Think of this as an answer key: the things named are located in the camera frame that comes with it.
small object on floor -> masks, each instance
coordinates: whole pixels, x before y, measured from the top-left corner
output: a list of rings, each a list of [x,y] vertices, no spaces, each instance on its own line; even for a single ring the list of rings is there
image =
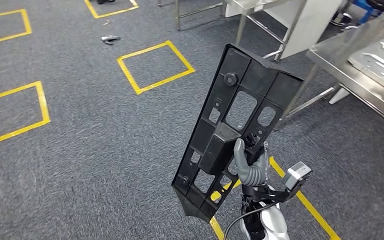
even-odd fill
[[[117,42],[121,38],[119,36],[114,36],[114,35],[106,35],[100,38],[102,42],[106,45],[113,45],[114,42]]]
[[[96,0],[98,4],[104,4],[106,2],[110,2],[110,3],[113,3],[115,2],[116,0]]]

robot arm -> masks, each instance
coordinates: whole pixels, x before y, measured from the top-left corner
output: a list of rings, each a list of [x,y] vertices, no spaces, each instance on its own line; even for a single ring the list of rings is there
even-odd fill
[[[236,140],[233,153],[236,171],[242,182],[244,193],[242,195],[243,218],[240,219],[242,233],[247,240],[290,240],[279,204],[273,203],[285,202],[293,197],[312,170],[302,162],[295,164],[288,169],[282,179],[286,186],[285,191],[276,191],[267,182],[269,178],[267,142],[264,142],[264,153],[251,166],[248,165],[245,142],[242,139]]]

black cable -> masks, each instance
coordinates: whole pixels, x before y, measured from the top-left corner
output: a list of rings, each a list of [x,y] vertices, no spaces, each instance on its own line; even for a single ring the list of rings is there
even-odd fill
[[[242,216],[237,217],[237,218],[236,218],[235,220],[233,220],[233,221],[229,224],[229,226],[227,227],[226,232],[224,233],[224,239],[223,239],[223,240],[228,240],[228,233],[229,233],[230,229],[231,229],[231,228],[233,227],[233,225],[234,225],[235,223],[237,223],[239,220],[241,220],[241,219],[243,219],[243,218],[245,218],[245,217],[248,217],[249,215],[253,215],[253,214],[255,214],[255,213],[259,213],[259,212],[262,212],[262,211],[264,211],[264,210],[267,210],[267,209],[273,207],[274,205],[276,205],[276,204],[278,204],[278,203],[279,203],[279,201],[274,201],[274,202],[272,202],[272,203],[270,203],[270,204],[268,204],[268,205],[263,206],[262,208],[252,210],[252,211],[250,211],[250,212],[247,212],[247,213],[243,214]]]

gray carpet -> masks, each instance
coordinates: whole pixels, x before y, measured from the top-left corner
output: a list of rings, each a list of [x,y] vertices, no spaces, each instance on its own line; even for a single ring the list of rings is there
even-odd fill
[[[217,1],[181,1],[182,11],[208,2]],[[170,184],[239,19],[220,19],[213,9],[182,19],[179,32],[172,2],[137,3],[94,19],[82,0],[0,0],[0,13],[24,8],[32,27],[30,35],[0,42],[0,93],[41,81],[51,119],[0,142],[0,240],[217,239],[209,225],[184,216]],[[92,4],[98,13],[119,10]],[[7,19],[0,19],[0,37],[23,29],[19,19]],[[325,36],[337,31],[330,26]],[[121,40],[104,45],[100,37],[107,34]],[[116,59],[166,40],[196,71],[136,95]],[[251,23],[242,46],[261,56],[278,47]],[[183,71],[173,57],[159,49],[127,65],[142,87]],[[280,65],[304,77],[312,63],[300,53]],[[334,82],[319,71],[300,101]],[[34,94],[27,89],[0,99],[0,135],[37,121]],[[268,140],[283,169],[297,161],[314,169],[302,192],[339,237],[384,239],[383,118],[352,96],[335,105],[320,101]],[[291,239],[329,238],[297,198],[282,209]],[[225,230],[239,213],[235,189],[216,218]],[[242,239],[237,227],[230,239]]]

metal table leg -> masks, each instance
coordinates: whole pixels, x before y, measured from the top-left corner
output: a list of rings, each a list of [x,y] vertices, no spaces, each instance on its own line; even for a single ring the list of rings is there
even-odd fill
[[[318,70],[318,66],[314,64],[310,70],[310,72],[307,74],[307,76],[304,79],[304,82],[302,83],[301,87],[299,88],[296,95],[292,98],[289,105],[286,107],[285,111],[283,112],[282,116],[280,117],[279,121],[277,122],[276,126],[274,127],[275,130],[278,130],[280,127],[282,127],[285,120],[290,117],[288,114],[291,112],[292,107],[297,103],[298,99],[303,94],[304,90],[307,88],[308,84],[314,79],[314,76],[316,75],[316,72]]]
[[[246,16],[251,22],[255,23],[258,27],[263,29],[266,33],[270,34],[274,39],[276,39],[279,43],[284,44],[285,42],[282,40],[282,38],[278,37],[272,30],[270,30],[268,27],[266,27],[264,24],[261,22],[257,21],[255,18],[253,18],[250,15]]]
[[[320,99],[324,98],[326,95],[331,94],[332,91],[334,91],[334,90],[335,90],[334,87],[330,87],[327,90],[325,90],[324,92],[320,93],[319,95],[317,95],[317,96],[313,97],[312,99],[304,102],[303,104],[301,104],[300,106],[298,106],[294,110],[290,111],[289,114],[286,115],[285,119],[292,117],[292,115],[298,113],[299,111],[301,111],[301,110],[305,109],[306,107],[312,105],[313,103],[319,101]]]
[[[220,7],[220,16],[224,16],[226,13],[226,3],[225,0],[221,0],[221,7]]]
[[[339,27],[345,27],[351,23],[353,18],[351,15],[346,13],[346,11],[350,8],[353,0],[347,0],[343,7],[338,9],[336,13],[333,15],[333,18],[330,20],[330,23]]]
[[[350,95],[350,93],[347,90],[345,90],[344,88],[341,87],[338,90],[338,92],[335,95],[333,95],[333,97],[329,100],[329,103],[331,105],[333,105],[333,104],[335,104],[336,102],[338,102],[339,100],[345,98],[348,95]]]
[[[274,56],[274,55],[279,54],[279,53],[281,53],[281,52],[282,52],[281,50],[277,50],[277,51],[271,52],[271,53],[269,53],[269,54],[263,56],[262,58],[263,58],[263,59],[268,59],[268,58],[270,58],[271,56]]]
[[[176,29],[180,31],[179,0],[174,1],[176,3]]]
[[[242,33],[244,32],[245,23],[247,22],[247,16],[241,15],[240,21],[239,21],[239,27],[237,29],[237,35],[236,35],[236,45],[239,45],[242,38]]]
[[[328,101],[331,100],[334,97],[335,93],[339,89],[341,89],[341,84],[339,83],[339,81],[333,86],[333,88],[334,88],[334,90],[330,94],[323,97],[324,100],[328,100]]]

